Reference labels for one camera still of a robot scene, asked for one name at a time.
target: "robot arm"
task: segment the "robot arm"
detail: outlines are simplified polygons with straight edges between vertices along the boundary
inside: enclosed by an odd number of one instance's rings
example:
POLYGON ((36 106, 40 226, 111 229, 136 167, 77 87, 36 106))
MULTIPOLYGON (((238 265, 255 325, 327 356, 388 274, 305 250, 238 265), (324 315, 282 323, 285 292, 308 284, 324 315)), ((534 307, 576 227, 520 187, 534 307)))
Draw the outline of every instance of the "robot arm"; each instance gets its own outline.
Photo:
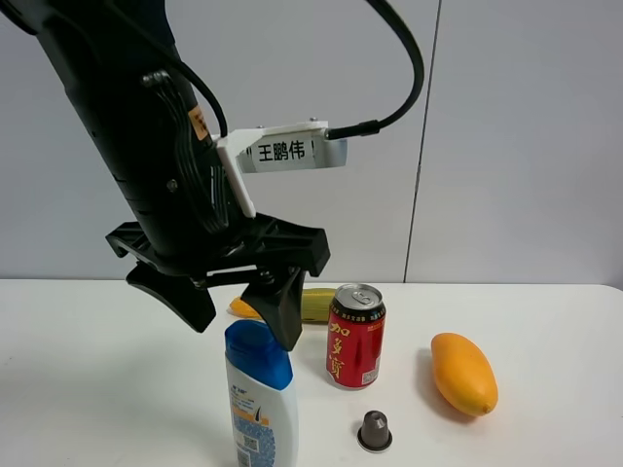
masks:
MULTIPOLYGON (((375 9, 392 18, 387 7, 375 9)), ((318 276, 330 256, 326 234, 256 215, 240 202, 238 179, 223 163, 225 116, 181 61, 165 0, 0 0, 0 11, 36 36, 136 217, 106 237, 119 257, 137 259, 128 283, 198 332, 215 315, 209 287, 248 283, 243 299, 292 349, 306 271, 318 276), (191 83, 217 116, 216 141, 191 83), (242 267, 255 269, 224 271, 242 267)), ((405 40, 413 41, 410 33, 405 40)), ((384 121, 328 130, 327 139, 375 133, 406 113, 423 82, 413 46, 416 92, 408 102, 384 121)))

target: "white wall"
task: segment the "white wall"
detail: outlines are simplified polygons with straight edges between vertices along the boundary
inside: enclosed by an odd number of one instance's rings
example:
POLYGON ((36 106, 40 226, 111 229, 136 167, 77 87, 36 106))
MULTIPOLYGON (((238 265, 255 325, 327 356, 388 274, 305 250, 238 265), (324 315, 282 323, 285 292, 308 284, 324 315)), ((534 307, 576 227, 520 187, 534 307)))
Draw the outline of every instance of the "white wall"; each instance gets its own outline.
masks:
POLYGON ((623 286, 623 2, 441 12, 408 280, 623 286))
MULTIPOLYGON (((393 5, 428 67, 437 0, 393 5)), ((408 57, 362 1, 184 0, 168 13, 231 128, 311 116, 354 124, 386 116, 410 89, 408 57)), ((55 72, 4 18, 0 57, 0 275, 124 277, 131 260, 104 236, 131 214, 55 72)), ((327 230, 324 280, 402 280, 423 109, 421 99, 398 125, 352 140, 346 168, 245 179, 260 211, 327 230)))

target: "can pull tab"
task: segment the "can pull tab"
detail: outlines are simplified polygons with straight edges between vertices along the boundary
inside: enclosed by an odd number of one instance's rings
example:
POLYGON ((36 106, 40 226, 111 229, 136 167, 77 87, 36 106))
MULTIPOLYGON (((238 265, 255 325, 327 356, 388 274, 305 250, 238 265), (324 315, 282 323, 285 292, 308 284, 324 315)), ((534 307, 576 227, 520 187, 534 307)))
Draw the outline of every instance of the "can pull tab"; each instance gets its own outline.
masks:
POLYGON ((359 290, 354 291, 352 293, 352 297, 358 302, 360 302, 362 305, 372 305, 374 303, 374 300, 372 300, 370 297, 368 297, 367 295, 365 295, 363 292, 359 290))

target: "gray capsule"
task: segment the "gray capsule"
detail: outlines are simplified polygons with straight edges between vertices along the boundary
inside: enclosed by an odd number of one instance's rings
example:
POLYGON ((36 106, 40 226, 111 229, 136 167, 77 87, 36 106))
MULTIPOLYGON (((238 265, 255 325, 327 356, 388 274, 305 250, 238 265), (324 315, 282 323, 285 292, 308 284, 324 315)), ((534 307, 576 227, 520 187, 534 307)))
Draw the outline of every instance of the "gray capsule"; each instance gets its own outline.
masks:
POLYGON ((370 452, 383 452, 389 448, 391 432, 385 414, 379 411, 366 413, 357 433, 357 441, 362 448, 370 452))

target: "black cable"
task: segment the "black cable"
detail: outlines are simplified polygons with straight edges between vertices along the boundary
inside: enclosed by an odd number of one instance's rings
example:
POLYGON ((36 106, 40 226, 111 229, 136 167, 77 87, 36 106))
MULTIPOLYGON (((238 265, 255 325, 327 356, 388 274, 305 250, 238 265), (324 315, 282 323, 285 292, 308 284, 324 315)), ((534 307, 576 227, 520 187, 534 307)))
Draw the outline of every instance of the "black cable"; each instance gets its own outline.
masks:
POLYGON ((353 126, 329 128, 326 135, 327 139, 342 139, 378 133, 383 128, 395 123, 413 107, 420 96, 424 84, 424 64, 421 58, 420 48, 413 34, 411 34, 409 27, 407 27, 402 18, 386 0, 366 0, 366 2, 368 2, 368 4, 385 20, 387 25, 391 27, 391 30, 398 36, 398 39, 400 39, 400 42, 407 51, 411 63, 413 64, 413 86, 405 102, 390 116, 381 121, 372 120, 353 126))
POLYGON ((218 99, 210 88, 202 81, 202 79, 193 71, 193 69, 184 63, 181 59, 173 56, 166 48, 154 40, 147 32, 145 32, 135 21, 126 15, 117 5, 115 0, 107 0, 106 8, 110 10, 118 19, 120 19, 126 27, 132 31, 138 38, 147 44, 166 64, 177 70, 184 78, 186 78, 201 93, 207 103, 212 108, 216 120, 218 122, 221 137, 227 136, 227 119, 218 99))

